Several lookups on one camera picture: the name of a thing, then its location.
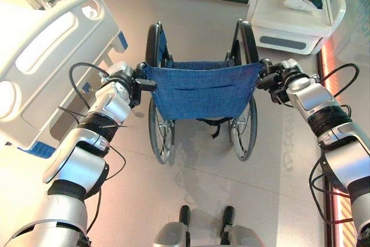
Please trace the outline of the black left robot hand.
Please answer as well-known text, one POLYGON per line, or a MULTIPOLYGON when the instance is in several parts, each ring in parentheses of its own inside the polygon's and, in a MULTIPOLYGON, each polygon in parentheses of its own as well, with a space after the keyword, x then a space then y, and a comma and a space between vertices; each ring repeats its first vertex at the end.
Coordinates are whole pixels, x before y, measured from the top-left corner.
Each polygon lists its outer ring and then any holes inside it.
POLYGON ((147 78, 144 69, 147 67, 145 62, 139 63, 132 74, 132 92, 130 96, 130 108, 140 105, 142 91, 153 92, 157 89, 157 84, 147 78))

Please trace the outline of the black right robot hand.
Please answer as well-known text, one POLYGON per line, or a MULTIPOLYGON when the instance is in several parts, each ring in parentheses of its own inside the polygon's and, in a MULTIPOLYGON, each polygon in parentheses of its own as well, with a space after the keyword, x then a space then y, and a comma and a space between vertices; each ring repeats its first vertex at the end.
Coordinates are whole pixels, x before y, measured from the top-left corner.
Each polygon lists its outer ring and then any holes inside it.
POLYGON ((286 80, 289 68, 282 62, 272 64, 267 58, 261 59, 259 63, 262 65, 262 70, 257 88, 268 91, 273 103, 287 106, 289 98, 286 93, 286 80))

